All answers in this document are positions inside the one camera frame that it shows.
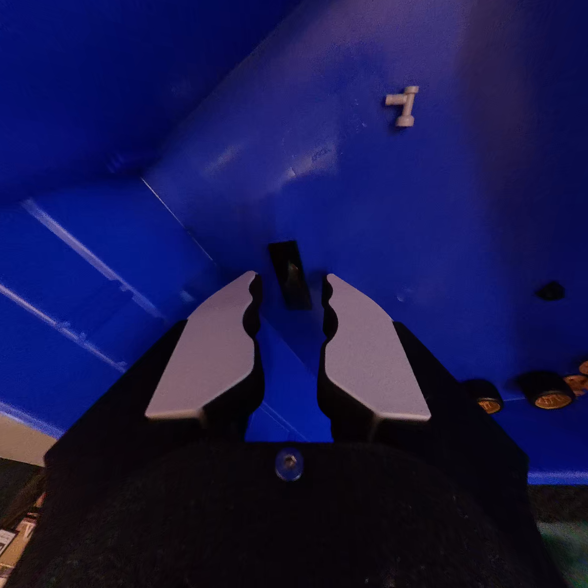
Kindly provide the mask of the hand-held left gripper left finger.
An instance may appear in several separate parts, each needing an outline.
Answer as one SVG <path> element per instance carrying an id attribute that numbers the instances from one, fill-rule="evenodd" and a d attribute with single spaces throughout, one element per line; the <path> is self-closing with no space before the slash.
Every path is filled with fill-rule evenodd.
<path id="1" fill-rule="evenodd" d="M 145 410 L 147 419 L 246 428 L 264 396 L 256 340 L 261 300 L 261 277 L 250 270 L 189 315 Z"/>

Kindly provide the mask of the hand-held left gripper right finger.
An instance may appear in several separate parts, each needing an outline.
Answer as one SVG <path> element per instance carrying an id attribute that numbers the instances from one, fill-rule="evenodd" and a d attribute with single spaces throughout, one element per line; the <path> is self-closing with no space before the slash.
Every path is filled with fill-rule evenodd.
<path id="1" fill-rule="evenodd" d="M 425 437 L 431 412 L 393 319 L 373 299 L 328 273 L 318 405 L 332 437 Z"/>

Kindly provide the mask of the black lego plate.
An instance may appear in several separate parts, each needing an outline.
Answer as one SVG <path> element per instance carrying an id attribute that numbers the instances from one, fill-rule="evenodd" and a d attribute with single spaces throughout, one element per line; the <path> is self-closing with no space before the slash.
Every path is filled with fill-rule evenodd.
<path id="1" fill-rule="evenodd" d="M 287 240 L 270 243 L 268 252 L 287 309 L 291 311 L 311 310 L 311 294 L 297 241 Z"/>

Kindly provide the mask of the blue storage bin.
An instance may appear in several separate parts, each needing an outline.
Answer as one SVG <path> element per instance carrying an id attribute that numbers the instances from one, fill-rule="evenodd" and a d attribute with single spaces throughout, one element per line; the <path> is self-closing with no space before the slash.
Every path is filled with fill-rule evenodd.
<path id="1" fill-rule="evenodd" d="M 309 311 L 270 260 L 287 240 Z M 496 386 L 529 483 L 587 484 L 587 396 L 516 384 L 587 360 L 587 1 L 1 1 L 1 430 L 49 447 L 247 270 L 249 440 L 329 438 L 334 273 Z"/>

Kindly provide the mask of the black lego wheel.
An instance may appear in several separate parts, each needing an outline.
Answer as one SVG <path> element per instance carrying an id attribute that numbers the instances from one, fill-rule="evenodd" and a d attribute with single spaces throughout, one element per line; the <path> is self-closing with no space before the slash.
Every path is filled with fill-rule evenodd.
<path id="1" fill-rule="evenodd" d="M 516 384 L 527 401 L 542 410 L 562 409 L 576 399 L 565 380 L 552 371 L 523 373 L 516 378 Z"/>
<path id="2" fill-rule="evenodd" d="M 486 379 L 468 379 L 462 382 L 462 388 L 487 414 L 494 415 L 502 411 L 503 399 L 492 382 Z"/>

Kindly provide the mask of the grey lego tap piece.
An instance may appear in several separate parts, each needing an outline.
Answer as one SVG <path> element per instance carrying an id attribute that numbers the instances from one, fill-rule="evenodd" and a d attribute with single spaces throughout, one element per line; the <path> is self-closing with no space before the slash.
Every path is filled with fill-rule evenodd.
<path id="1" fill-rule="evenodd" d="M 419 92 L 418 86 L 407 86 L 402 93 L 387 94 L 384 98 L 386 107 L 400 107 L 401 114 L 396 118 L 396 128 L 411 128 L 414 126 L 412 114 L 415 97 Z"/>

